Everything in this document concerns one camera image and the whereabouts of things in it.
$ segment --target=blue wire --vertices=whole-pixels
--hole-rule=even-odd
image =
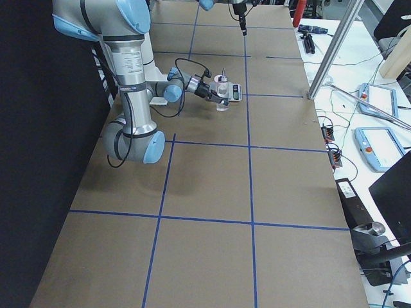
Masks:
[[[394,281],[395,281],[395,279],[396,279],[399,271],[400,271],[406,264],[408,264],[409,262],[411,262],[411,260],[408,260],[408,261],[404,262],[404,263],[397,269],[396,273],[395,273],[394,276],[392,277],[390,286],[389,286],[387,292],[385,293],[384,302],[383,302],[381,308],[386,307],[386,306],[385,306],[385,303],[387,302],[387,298],[388,298],[388,296],[390,295],[390,291],[391,291],[392,285],[394,284]]]

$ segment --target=power drill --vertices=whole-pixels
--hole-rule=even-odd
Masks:
[[[298,32],[312,33],[312,34],[327,34],[328,29],[321,28],[321,27],[315,27],[315,26],[306,26],[306,25],[300,24],[298,27]]]

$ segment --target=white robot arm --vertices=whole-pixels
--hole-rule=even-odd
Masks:
[[[200,0],[200,5],[209,10],[214,3]],[[186,90],[228,105],[202,78],[199,81],[178,69],[171,70],[168,81],[146,82],[141,45],[150,29],[150,13],[145,0],[53,0],[53,18],[55,28],[64,35],[95,42],[102,37],[111,49],[123,113],[103,133],[110,157],[143,163],[161,158],[165,138],[150,115],[154,96],[175,102]],[[147,43],[150,46],[144,50],[151,58]]]

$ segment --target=table surface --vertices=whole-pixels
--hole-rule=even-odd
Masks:
[[[309,24],[312,26],[327,28],[330,34],[335,33],[338,23],[339,21],[312,19],[303,19],[301,21],[301,24]],[[332,37],[327,35],[313,35],[313,40],[316,44],[316,53],[314,55],[311,55],[306,54],[304,51],[302,40],[299,38],[301,34],[296,33],[296,35],[301,56],[303,61],[305,62],[304,66],[306,69],[306,74],[309,81],[311,82],[320,65],[307,62],[321,62]],[[372,59],[366,62],[362,62],[363,60],[370,58]],[[370,80],[370,78],[375,73],[377,66],[381,63],[382,60],[383,57],[380,55],[379,49],[377,48],[363,23],[354,22],[352,28],[347,34],[346,39],[344,40],[344,43],[342,44],[342,47],[340,48],[340,51],[338,52],[338,56],[336,57],[334,64],[357,64],[358,62],[362,63],[357,65],[344,66],[333,65],[329,71],[327,81],[332,81],[333,84],[335,84],[337,87],[340,87],[341,89],[344,89],[348,92],[352,92],[354,90],[357,90],[362,83],[368,82]],[[381,75],[377,73],[374,84],[380,85],[385,83],[390,83],[389,85],[385,85],[386,87],[390,87],[396,90],[399,106],[411,107],[409,100],[407,100],[407,97],[404,95],[404,92],[401,90],[401,87],[398,85],[398,83],[395,80],[382,78]],[[359,152],[358,146],[354,141],[354,129],[357,127],[388,126],[394,131],[403,146],[411,145],[411,132],[399,128],[398,126],[393,125],[388,121],[361,114],[359,108],[355,108],[355,101],[346,98],[343,94],[334,92],[332,94],[331,100],[330,96],[331,89],[329,87],[321,88],[318,96],[315,98],[315,107],[317,109],[317,113],[319,116],[329,117],[333,121],[334,125],[341,126],[347,126],[348,122],[338,115],[346,119],[350,119],[350,117],[354,114],[348,130],[344,127],[335,128],[335,143],[340,148],[344,145],[343,154],[346,157],[350,158],[358,168],[358,176],[354,181],[352,181],[352,185],[363,201],[365,207],[370,212],[370,215],[375,221],[381,221],[383,224],[385,224],[385,226],[387,226],[368,190],[369,186],[371,186],[371,184],[373,184],[383,173],[373,172],[373,170],[363,159],[363,156]],[[399,118],[406,123],[411,123],[411,111],[399,109]],[[327,120],[319,118],[320,124],[322,124],[323,121],[325,121],[324,124],[329,124],[327,123]],[[355,168],[352,166],[352,164],[344,158],[342,163],[343,167],[338,168],[335,171],[335,179],[354,178]],[[385,235],[388,237],[388,239],[395,238],[389,228],[387,228]],[[388,285],[372,287],[365,277],[363,277],[363,283],[369,303],[381,305],[385,296],[382,291],[384,289],[387,289]],[[387,305],[392,305],[393,300],[400,300],[410,303],[411,280],[408,280],[407,285],[394,285],[392,292],[394,292],[394,295],[390,296]]]
[[[243,101],[153,113],[154,165],[112,169],[99,141],[31,306],[368,307],[288,9],[253,9],[246,38],[226,4],[152,19],[162,72],[224,67]]]

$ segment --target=device screen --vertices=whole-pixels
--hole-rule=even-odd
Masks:
[[[392,111],[392,91],[389,89],[369,85],[368,103],[392,116],[394,115]]]
[[[381,167],[391,167],[403,156],[388,130],[364,130],[363,132]]]

